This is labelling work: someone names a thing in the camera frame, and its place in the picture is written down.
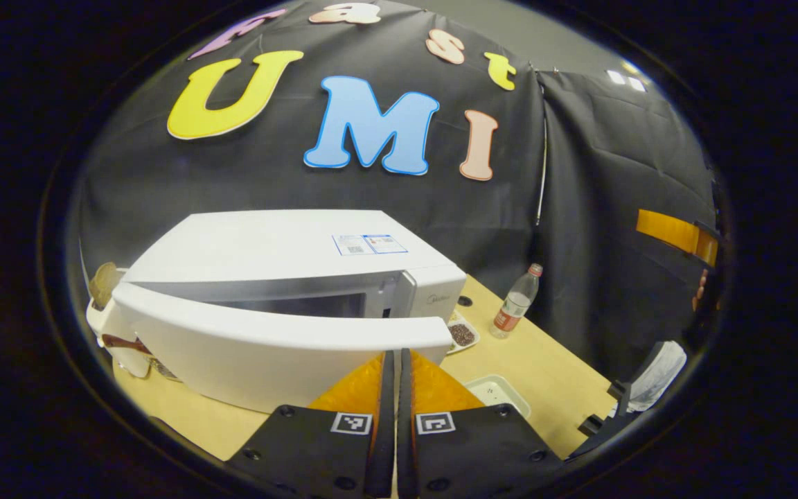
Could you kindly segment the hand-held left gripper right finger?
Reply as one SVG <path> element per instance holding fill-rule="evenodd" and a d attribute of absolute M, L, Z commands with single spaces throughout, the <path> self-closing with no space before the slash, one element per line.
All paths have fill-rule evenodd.
<path fill-rule="evenodd" d="M 512 404 L 484 405 L 417 351 L 401 351 L 401 498 L 520 498 L 563 461 Z"/>

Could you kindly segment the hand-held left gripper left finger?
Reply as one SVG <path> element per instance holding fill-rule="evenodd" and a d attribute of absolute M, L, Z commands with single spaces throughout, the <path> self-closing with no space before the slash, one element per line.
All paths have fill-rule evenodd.
<path fill-rule="evenodd" d="M 279 405 L 228 467 L 284 498 L 391 495 L 395 357 L 380 353 L 307 407 Z"/>

